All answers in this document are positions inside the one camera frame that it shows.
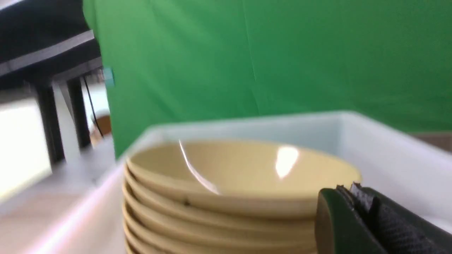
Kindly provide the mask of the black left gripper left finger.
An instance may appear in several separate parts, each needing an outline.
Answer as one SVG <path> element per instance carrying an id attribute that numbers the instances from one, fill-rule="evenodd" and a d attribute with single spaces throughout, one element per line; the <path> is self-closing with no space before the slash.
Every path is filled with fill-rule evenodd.
<path id="1" fill-rule="evenodd" d="M 357 198 L 345 187 L 321 189 L 315 214 L 317 253 L 386 254 L 360 212 Z"/>

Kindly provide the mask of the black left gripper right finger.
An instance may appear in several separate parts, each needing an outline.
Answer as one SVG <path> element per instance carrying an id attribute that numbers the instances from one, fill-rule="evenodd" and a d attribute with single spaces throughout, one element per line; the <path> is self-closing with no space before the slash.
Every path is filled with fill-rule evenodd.
<path id="1" fill-rule="evenodd" d="M 451 233 L 370 187 L 354 183 L 351 193 L 361 219 L 387 253 L 451 253 Z"/>

